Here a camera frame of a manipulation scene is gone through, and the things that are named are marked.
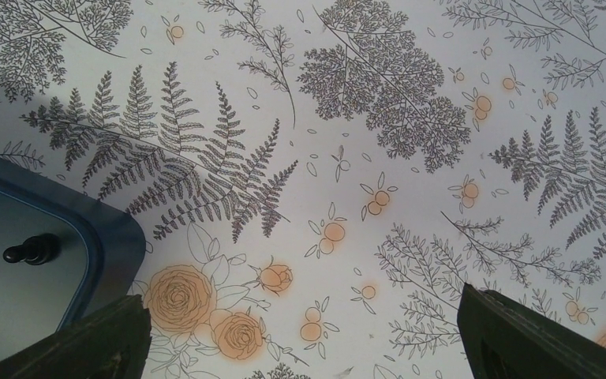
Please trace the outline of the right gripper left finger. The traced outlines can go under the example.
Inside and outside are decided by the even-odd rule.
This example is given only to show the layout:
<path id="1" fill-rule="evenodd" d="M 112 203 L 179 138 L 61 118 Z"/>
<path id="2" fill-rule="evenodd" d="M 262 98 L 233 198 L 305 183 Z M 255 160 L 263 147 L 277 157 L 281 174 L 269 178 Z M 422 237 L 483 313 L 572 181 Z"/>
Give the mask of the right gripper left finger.
<path id="1" fill-rule="evenodd" d="M 140 295 L 124 295 L 0 361 L 0 378 L 140 378 L 152 320 Z"/>

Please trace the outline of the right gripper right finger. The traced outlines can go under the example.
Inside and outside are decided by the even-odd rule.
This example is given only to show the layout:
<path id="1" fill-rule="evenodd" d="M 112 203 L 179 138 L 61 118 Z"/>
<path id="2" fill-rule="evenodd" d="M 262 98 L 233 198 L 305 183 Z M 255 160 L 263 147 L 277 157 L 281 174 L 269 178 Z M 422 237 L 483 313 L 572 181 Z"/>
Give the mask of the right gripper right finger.
<path id="1" fill-rule="evenodd" d="M 498 291 L 465 284 L 457 325 L 475 378 L 606 378 L 606 348 Z"/>

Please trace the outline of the dark blue piece box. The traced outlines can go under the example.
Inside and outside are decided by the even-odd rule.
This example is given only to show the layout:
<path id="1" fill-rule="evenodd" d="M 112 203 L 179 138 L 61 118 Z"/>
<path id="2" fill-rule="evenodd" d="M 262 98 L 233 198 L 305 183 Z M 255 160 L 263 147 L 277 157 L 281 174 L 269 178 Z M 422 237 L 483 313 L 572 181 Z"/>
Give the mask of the dark blue piece box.
<path id="1" fill-rule="evenodd" d="M 0 378 L 138 378 L 150 314 L 132 217 L 0 158 Z"/>

